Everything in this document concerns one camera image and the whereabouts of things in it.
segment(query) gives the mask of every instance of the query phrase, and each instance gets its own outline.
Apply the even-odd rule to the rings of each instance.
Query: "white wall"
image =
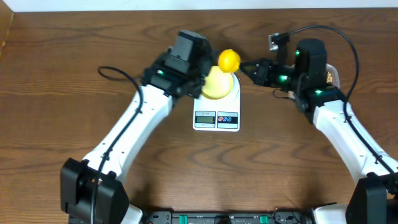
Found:
[[[398,0],[4,0],[14,12],[398,7]]]

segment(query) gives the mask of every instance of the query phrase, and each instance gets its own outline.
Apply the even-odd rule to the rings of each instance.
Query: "white scale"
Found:
[[[234,85],[224,98],[211,100],[202,94],[193,105],[193,128],[198,131],[239,131],[241,125],[241,85],[232,73]]]

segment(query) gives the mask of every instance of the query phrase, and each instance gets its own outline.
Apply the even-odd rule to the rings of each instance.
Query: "wood grain surface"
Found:
[[[352,38],[361,76],[351,99],[359,120],[398,158],[398,10],[54,12],[16,14],[0,60],[0,223],[66,223],[60,168],[91,151],[122,115],[134,87],[96,73],[112,65],[138,76],[180,29],[207,36],[243,60],[273,58],[267,36],[310,24]],[[354,77],[345,41],[327,30],[292,36],[326,43],[342,90]],[[293,54],[289,63],[293,63]],[[293,103],[241,77],[238,133],[192,129],[182,99],[133,163],[131,203],[176,211],[273,210],[348,203],[353,180],[328,142]]]

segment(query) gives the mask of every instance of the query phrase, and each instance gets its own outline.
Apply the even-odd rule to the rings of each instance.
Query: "green connector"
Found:
[[[267,216],[260,216],[260,224],[268,224],[268,223],[269,222],[268,222],[268,217]]]
[[[188,224],[188,216],[187,215],[180,215],[180,224]]]

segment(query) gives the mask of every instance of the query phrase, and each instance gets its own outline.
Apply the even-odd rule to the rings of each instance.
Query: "green led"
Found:
[[[279,78],[280,78],[280,80],[281,80],[282,82],[284,82],[284,81],[287,80],[287,75],[281,75]]]

